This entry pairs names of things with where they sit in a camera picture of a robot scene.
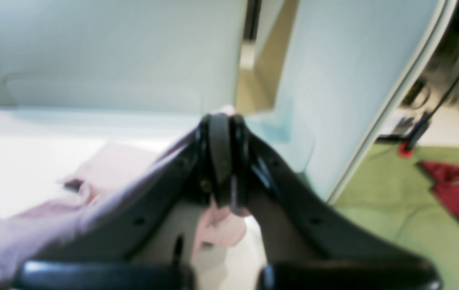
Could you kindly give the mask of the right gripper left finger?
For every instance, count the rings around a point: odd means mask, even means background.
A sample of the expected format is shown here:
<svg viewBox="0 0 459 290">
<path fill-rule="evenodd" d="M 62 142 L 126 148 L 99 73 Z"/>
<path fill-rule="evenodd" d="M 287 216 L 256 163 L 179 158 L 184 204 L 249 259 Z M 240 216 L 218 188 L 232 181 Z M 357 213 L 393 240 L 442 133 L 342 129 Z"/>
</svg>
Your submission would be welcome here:
<svg viewBox="0 0 459 290">
<path fill-rule="evenodd" d="M 129 205 L 93 231 L 58 249 L 26 261 L 14 290 L 196 290 L 186 257 L 188 229 L 166 222 L 231 204 L 232 118 L 202 118 L 185 147 L 164 167 L 140 180 Z"/>
</svg>

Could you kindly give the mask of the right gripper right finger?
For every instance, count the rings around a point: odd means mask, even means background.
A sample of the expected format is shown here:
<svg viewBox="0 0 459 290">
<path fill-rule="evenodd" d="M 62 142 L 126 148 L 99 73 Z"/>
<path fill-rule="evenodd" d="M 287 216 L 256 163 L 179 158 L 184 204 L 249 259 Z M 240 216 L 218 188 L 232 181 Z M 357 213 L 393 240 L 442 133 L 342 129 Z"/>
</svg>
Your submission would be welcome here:
<svg viewBox="0 0 459 290">
<path fill-rule="evenodd" d="M 424 257 L 358 227 L 299 180 L 255 136 L 231 118 L 236 189 L 233 205 L 258 222 L 266 266 L 257 290 L 441 290 Z"/>
</svg>

